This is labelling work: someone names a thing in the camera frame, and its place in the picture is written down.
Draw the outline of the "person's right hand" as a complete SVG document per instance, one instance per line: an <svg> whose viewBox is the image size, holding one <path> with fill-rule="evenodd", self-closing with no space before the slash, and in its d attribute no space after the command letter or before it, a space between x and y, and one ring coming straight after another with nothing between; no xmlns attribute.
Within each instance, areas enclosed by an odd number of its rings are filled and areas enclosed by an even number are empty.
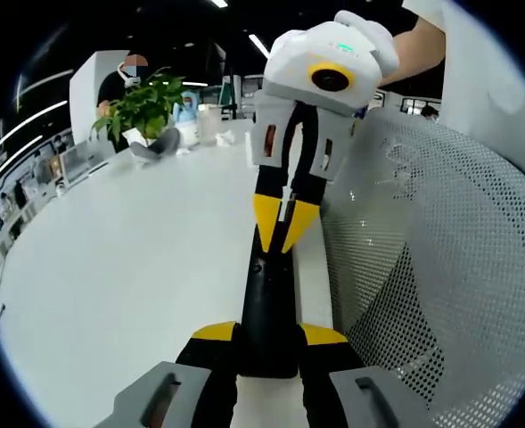
<svg viewBox="0 0 525 428"><path fill-rule="evenodd" d="M337 12L334 21L355 28L373 44L372 55L381 69L381 86L384 86L399 66L397 49L390 32L380 23L346 10Z"/></svg>

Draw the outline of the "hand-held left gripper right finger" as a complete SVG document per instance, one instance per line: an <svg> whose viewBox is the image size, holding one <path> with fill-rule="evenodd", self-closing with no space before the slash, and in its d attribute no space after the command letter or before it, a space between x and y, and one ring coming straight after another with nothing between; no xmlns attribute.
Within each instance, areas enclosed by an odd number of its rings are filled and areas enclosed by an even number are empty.
<svg viewBox="0 0 525 428"><path fill-rule="evenodd" d="M302 323L299 375L311 427L432 427L423 400L390 371L365 366L347 338Z"/></svg>

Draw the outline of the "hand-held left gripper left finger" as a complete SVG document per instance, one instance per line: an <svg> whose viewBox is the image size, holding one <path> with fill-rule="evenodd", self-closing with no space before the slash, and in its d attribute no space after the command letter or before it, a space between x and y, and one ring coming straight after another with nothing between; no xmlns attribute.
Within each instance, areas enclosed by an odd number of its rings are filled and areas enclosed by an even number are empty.
<svg viewBox="0 0 525 428"><path fill-rule="evenodd" d="M234 321L193 333L176 361L160 362L124 390L99 427L228 427L237 402Z"/></svg>

